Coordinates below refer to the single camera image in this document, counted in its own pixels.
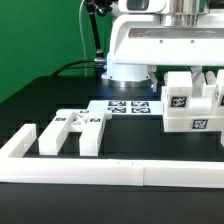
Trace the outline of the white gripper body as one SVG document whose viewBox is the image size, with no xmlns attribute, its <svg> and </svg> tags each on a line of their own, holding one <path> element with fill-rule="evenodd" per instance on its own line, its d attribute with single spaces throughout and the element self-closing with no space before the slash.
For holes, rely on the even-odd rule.
<svg viewBox="0 0 224 224">
<path fill-rule="evenodd" d="M 224 14 L 195 27 L 163 27 L 155 15 L 122 15 L 113 24 L 110 59 L 117 64 L 224 66 Z"/>
</svg>

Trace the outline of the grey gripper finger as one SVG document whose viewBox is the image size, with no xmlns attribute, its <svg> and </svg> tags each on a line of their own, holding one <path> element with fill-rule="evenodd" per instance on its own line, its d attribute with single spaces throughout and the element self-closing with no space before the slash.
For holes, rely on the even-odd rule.
<svg viewBox="0 0 224 224">
<path fill-rule="evenodd" d="M 191 77 L 193 80 L 197 80 L 201 73 L 202 73 L 201 66 L 192 66 L 191 67 Z"/>
<path fill-rule="evenodd" d="M 154 92 L 157 91 L 157 84 L 158 84 L 158 79 L 156 77 L 156 71 L 157 67 L 154 65 L 149 65 L 148 66 L 148 75 L 152 81 L 152 89 Z"/>
</svg>

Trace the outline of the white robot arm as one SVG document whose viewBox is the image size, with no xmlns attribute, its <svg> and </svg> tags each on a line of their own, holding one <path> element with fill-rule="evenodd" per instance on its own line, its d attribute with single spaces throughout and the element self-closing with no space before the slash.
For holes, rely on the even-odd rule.
<svg viewBox="0 0 224 224">
<path fill-rule="evenodd" d="M 159 66 L 187 66 L 197 79 L 224 66 L 224 0 L 119 0 L 104 80 L 157 82 Z"/>
</svg>

